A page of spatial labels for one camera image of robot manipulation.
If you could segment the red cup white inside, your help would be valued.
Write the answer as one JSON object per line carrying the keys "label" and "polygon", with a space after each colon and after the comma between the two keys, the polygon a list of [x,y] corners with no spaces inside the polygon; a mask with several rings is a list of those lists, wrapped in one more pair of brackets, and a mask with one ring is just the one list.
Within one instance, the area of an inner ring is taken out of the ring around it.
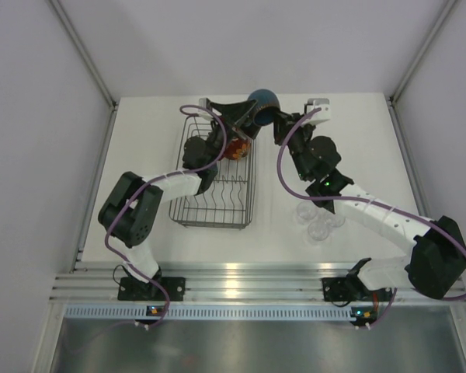
{"label": "red cup white inside", "polygon": [[252,142],[249,139],[235,138],[224,150],[223,159],[240,161],[250,153]]}

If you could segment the clear glass back right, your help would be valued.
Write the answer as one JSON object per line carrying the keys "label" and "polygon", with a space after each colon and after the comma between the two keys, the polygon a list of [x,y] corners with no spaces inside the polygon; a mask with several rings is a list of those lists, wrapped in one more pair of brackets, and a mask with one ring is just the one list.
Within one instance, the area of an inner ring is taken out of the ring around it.
{"label": "clear glass back right", "polygon": [[339,214],[329,214],[326,221],[328,226],[340,228],[345,224],[346,218]]}

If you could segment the aluminium frame post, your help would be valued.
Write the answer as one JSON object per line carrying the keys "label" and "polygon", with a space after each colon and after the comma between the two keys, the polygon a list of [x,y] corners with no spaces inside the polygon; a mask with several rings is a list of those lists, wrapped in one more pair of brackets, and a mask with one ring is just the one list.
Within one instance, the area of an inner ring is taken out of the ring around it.
{"label": "aluminium frame post", "polygon": [[115,110],[117,108],[117,101],[114,99],[108,86],[104,82],[104,79],[100,74],[94,60],[92,59],[88,48],[76,30],[75,25],[71,21],[71,17],[66,12],[62,2],[58,0],[46,0],[46,3],[51,7],[58,22],[61,24],[61,27],[68,35],[69,40],[75,48],[78,56],[85,66],[86,71],[89,73],[103,100],[111,110]]}
{"label": "aluminium frame post", "polygon": [[428,53],[433,48],[436,40],[440,37],[444,27],[449,23],[450,18],[455,13],[456,8],[460,5],[459,0],[443,1],[440,10],[436,13],[433,21],[428,26],[426,33],[420,39],[419,46],[409,60],[404,73],[398,80],[392,94],[388,97],[389,106],[395,108],[398,101],[403,96],[405,90],[411,84],[417,71],[425,61]]}

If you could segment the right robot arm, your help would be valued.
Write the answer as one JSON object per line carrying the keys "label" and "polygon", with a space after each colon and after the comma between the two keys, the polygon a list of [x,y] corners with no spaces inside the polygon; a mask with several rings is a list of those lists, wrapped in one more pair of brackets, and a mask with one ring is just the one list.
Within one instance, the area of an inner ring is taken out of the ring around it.
{"label": "right robot arm", "polygon": [[343,175],[337,169],[341,157],[333,140],[314,137],[314,125],[304,125],[317,112],[273,115],[276,144],[281,152],[290,153],[299,178],[309,184],[303,194],[290,187],[287,192],[368,228],[401,251],[389,259],[358,261],[344,278],[349,294],[363,300],[382,288],[412,288],[427,298],[445,299],[466,271],[466,248],[457,222],[392,207]]}

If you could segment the clear glass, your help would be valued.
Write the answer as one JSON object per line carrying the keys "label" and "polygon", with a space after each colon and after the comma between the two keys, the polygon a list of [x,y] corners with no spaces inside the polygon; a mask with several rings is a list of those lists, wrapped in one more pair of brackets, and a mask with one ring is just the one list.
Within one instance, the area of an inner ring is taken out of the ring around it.
{"label": "clear glass", "polygon": [[308,240],[318,244],[325,241],[331,233],[330,227],[324,221],[313,221],[307,229]]}
{"label": "clear glass", "polygon": [[311,201],[302,201],[296,207],[294,217],[299,225],[309,225],[318,217],[318,209]]}
{"label": "clear glass", "polygon": [[339,214],[329,214],[326,221],[328,226],[340,228],[345,224],[346,218]]}

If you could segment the aluminium mounting rail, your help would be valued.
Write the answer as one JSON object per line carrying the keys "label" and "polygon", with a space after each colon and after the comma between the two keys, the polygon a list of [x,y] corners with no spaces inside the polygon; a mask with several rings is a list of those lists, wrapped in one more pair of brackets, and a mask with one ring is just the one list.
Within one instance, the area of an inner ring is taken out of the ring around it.
{"label": "aluminium mounting rail", "polygon": [[[353,265],[333,263],[173,263],[162,274],[186,278],[184,302],[225,304],[321,304],[322,280],[342,277]],[[79,262],[55,276],[53,302],[111,302],[117,299],[114,262]]]}

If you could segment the clear glass back left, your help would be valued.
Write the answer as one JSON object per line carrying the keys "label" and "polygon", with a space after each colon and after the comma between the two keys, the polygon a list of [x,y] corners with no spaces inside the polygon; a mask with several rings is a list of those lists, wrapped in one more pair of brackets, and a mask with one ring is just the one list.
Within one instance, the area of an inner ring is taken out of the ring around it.
{"label": "clear glass back left", "polygon": [[311,201],[302,201],[296,207],[294,217],[299,225],[309,225],[318,217],[318,209]]}

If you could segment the dark blue cup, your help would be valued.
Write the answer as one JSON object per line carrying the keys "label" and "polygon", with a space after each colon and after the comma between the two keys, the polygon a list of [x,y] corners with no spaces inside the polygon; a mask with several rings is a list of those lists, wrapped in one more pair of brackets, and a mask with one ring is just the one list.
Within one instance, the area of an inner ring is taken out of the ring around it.
{"label": "dark blue cup", "polygon": [[248,100],[255,100],[252,111],[252,122],[260,127],[271,124],[276,113],[280,110],[277,95],[269,89],[257,89],[249,94]]}

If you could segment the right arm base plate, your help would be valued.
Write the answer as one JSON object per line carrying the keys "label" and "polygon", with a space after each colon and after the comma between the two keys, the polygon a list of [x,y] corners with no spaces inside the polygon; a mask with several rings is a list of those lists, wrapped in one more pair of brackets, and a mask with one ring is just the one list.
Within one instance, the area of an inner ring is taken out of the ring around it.
{"label": "right arm base plate", "polygon": [[345,306],[356,300],[355,291],[345,277],[322,278],[323,297],[326,302]]}

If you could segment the left aluminium frame post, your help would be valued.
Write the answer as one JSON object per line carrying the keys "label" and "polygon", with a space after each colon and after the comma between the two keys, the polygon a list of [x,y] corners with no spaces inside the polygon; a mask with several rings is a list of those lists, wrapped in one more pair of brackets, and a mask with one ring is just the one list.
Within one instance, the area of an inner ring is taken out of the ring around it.
{"label": "left aluminium frame post", "polygon": [[103,100],[111,110],[115,110],[117,108],[117,101],[114,99],[108,86],[104,82],[104,79],[100,74],[94,60],[92,59],[88,48],[76,30],[75,25],[71,21],[71,17],[66,12],[62,2],[58,0],[46,0],[46,3],[51,7],[58,22],[61,24],[61,27],[68,35],[69,40],[75,48],[78,56],[85,66],[86,71],[89,73]]}

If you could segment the wire dish rack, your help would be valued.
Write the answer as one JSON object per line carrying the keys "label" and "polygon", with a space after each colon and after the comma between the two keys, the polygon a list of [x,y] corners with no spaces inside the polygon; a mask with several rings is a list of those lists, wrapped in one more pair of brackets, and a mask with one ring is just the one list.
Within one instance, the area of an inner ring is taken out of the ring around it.
{"label": "wire dish rack", "polygon": [[240,161],[222,159],[210,188],[172,200],[169,217],[185,227],[244,229],[251,222],[256,195],[257,148]]}

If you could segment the clear glass front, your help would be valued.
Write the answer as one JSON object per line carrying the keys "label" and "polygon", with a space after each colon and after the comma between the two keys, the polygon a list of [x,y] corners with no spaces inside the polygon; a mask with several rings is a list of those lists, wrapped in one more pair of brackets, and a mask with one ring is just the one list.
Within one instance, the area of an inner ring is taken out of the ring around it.
{"label": "clear glass front", "polygon": [[325,241],[331,233],[330,227],[324,221],[313,221],[307,229],[308,240],[318,244]]}

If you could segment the right aluminium frame post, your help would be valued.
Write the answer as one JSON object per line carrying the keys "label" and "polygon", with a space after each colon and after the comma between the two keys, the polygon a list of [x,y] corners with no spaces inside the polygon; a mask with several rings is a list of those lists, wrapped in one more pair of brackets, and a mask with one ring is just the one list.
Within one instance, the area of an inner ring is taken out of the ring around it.
{"label": "right aluminium frame post", "polygon": [[450,18],[455,13],[456,8],[460,5],[459,0],[443,1],[440,10],[436,13],[433,21],[428,26],[426,33],[420,39],[419,46],[409,60],[404,73],[398,80],[392,94],[388,97],[389,106],[395,108],[398,101],[403,96],[405,90],[411,84],[417,71],[425,61],[428,53],[433,48],[436,40],[440,37],[444,27],[449,23]]}

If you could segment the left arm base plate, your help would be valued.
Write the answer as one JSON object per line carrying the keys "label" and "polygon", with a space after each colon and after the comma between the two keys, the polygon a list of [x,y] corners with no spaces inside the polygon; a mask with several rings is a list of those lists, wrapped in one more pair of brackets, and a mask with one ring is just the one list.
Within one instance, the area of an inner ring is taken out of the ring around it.
{"label": "left arm base plate", "polygon": [[[171,302],[181,302],[183,300],[186,290],[186,278],[162,277],[160,285],[167,292]],[[165,295],[162,290],[153,284],[144,283],[133,277],[122,277],[117,300],[125,302],[163,302]]]}

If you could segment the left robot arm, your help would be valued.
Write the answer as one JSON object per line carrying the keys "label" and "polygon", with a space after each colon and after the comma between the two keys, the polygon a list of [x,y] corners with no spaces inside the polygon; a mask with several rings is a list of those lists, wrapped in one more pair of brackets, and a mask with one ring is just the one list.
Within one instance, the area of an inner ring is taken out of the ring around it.
{"label": "left robot arm", "polygon": [[102,205],[98,222],[105,229],[106,248],[122,260],[126,276],[120,282],[144,299],[169,293],[162,283],[162,269],[154,257],[149,236],[160,206],[171,200],[201,195],[208,191],[218,174],[218,164],[227,147],[237,138],[247,137],[252,126],[257,99],[238,103],[186,104],[180,112],[187,117],[207,117],[212,127],[205,138],[188,138],[183,146],[182,168],[149,180],[125,172]]}

